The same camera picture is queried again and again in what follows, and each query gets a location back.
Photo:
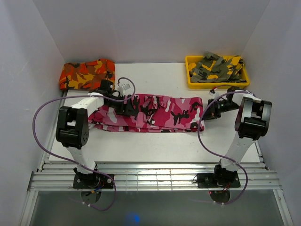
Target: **white wall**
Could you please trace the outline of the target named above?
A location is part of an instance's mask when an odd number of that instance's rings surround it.
[[[33,0],[65,61],[241,54],[269,0]]]
[[[0,225],[16,226],[42,156],[32,117],[38,106],[60,96],[64,60],[32,0],[0,0],[0,21]],[[38,121],[43,142],[54,109],[50,106]]]
[[[271,0],[243,56],[250,90],[272,102],[267,135],[259,143],[277,170],[295,225],[301,225],[301,2]]]

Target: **black mounting plate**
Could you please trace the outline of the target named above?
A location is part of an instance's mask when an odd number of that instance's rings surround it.
[[[111,178],[114,179],[114,174],[108,174]],[[104,175],[97,175],[99,177],[100,183],[102,185],[102,189],[111,189],[114,187],[113,182],[108,182],[108,177]],[[75,174],[73,181],[73,188],[75,189],[93,189],[93,187],[89,187],[83,182],[80,181],[79,177]]]
[[[197,175],[198,188],[216,188],[220,187],[214,180],[214,173],[199,173]],[[231,187],[240,187],[238,175],[235,177],[234,182],[230,183]]]

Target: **white table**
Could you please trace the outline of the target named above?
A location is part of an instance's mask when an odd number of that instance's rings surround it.
[[[137,93],[159,94],[172,97],[202,97],[206,106],[211,96],[208,90],[191,90],[187,87],[184,64],[116,64],[116,79],[128,77],[136,85]],[[85,91],[68,91],[67,96],[82,95]],[[67,99],[66,106],[80,98]],[[226,154],[234,138],[234,121],[237,110],[223,113],[220,119],[205,122],[202,138],[207,147],[219,154]],[[217,162],[219,158],[200,145],[196,133],[129,133],[107,132],[91,129],[85,146],[96,162]],[[51,151],[72,158],[58,143]],[[51,162],[64,162],[50,156]],[[253,144],[242,162],[259,162]]]

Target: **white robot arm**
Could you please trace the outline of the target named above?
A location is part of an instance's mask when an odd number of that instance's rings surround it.
[[[99,93],[90,93],[91,97],[87,97],[79,101],[78,103],[71,106],[72,109],[86,109],[87,110],[87,119],[88,117],[101,106],[103,106],[103,98],[99,97],[102,96]],[[89,138],[89,132],[84,133],[84,141],[87,141]],[[89,169],[95,169],[96,163],[93,159],[89,156],[89,153],[85,150],[85,146],[82,146],[80,149],[77,147],[66,147],[67,150],[71,153],[73,159],[77,162],[80,162],[81,165],[88,167]],[[77,166],[77,171],[84,174],[91,173],[90,171],[82,168],[81,166]]]
[[[228,92],[239,91],[230,88]],[[226,157],[235,162],[222,158],[214,168],[214,173],[198,174],[199,188],[219,186],[240,187],[237,174],[238,165],[249,147],[260,137],[266,135],[269,128],[269,119],[272,103],[256,98],[252,93],[230,94],[227,99],[216,101],[205,113],[205,120],[220,118],[222,112],[239,109],[235,121],[235,136]]]
[[[75,178],[73,188],[93,188],[99,185],[99,181],[107,181],[101,174],[92,173],[82,166],[97,170],[97,164],[85,150],[85,144],[89,138],[89,116],[99,107],[107,105],[113,107],[115,112],[124,116],[136,116],[131,99],[126,99],[124,91],[129,85],[120,86],[113,91],[113,83],[102,80],[98,90],[72,106],[62,106],[59,110],[56,139],[71,153],[73,159],[79,163],[73,170]],[[113,188],[112,182],[104,183],[102,188]]]

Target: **yellow plastic bin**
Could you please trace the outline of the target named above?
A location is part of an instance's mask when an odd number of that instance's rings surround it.
[[[203,59],[204,56],[186,56],[185,57],[185,64],[186,64],[186,73],[187,73],[187,82],[188,82],[188,87],[190,89],[212,89],[215,86],[219,85],[225,85],[229,84],[231,86],[238,86],[240,88],[244,88],[248,85],[250,85],[250,80],[248,73],[246,72],[245,66],[242,68],[241,72],[241,78],[246,80],[246,82],[208,82],[208,83],[194,83],[190,82],[190,76],[189,76],[189,70],[188,70],[188,64],[191,63],[197,63]],[[222,86],[221,89],[228,89],[229,86]]]

